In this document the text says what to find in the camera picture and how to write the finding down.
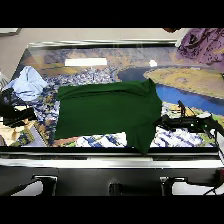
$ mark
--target purple cloth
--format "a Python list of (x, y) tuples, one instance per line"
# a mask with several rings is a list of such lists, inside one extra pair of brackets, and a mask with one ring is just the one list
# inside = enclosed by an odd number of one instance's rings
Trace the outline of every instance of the purple cloth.
[(193, 28), (177, 49), (177, 59), (188, 58), (224, 73), (224, 28)]

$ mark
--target landscape print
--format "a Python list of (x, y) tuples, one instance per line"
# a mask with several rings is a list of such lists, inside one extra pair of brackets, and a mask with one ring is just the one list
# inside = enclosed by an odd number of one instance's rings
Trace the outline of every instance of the landscape print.
[[(224, 126), (224, 80), (222, 75), (206, 65), (190, 60), (177, 60), (175, 52), (175, 47), (27, 49), (18, 68), (32, 66), (50, 83), (46, 92), (37, 102), (32, 103), (39, 114), (39, 132), (49, 146), (104, 147), (102, 138), (107, 140), (114, 138), (115, 145), (125, 147), (125, 141), (122, 140), (123, 133), (122, 138), (117, 133), (116, 135), (108, 133), (104, 136), (74, 136), (69, 140), (55, 142), (54, 130), (60, 106), (55, 99), (57, 88), (60, 85), (67, 85), (67, 83), (83, 85), (144, 81), (151, 78), (157, 84), (157, 94), (163, 101), (161, 115), (168, 114), (171, 118), (179, 117), (180, 108), (177, 106), (177, 101), (181, 100), (186, 107), (191, 109), (187, 108), (188, 116), (193, 113), (209, 112), (213, 114), (215, 120)], [(107, 65), (66, 67), (65, 60), (74, 58), (106, 58)], [(156, 66), (150, 65), (152, 60), (156, 62)], [(155, 139), (151, 144), (151, 147), (213, 146), (215, 146), (214, 140), (209, 139), (205, 134), (189, 133), (183, 129), (169, 132), (161, 128), (157, 128)]]

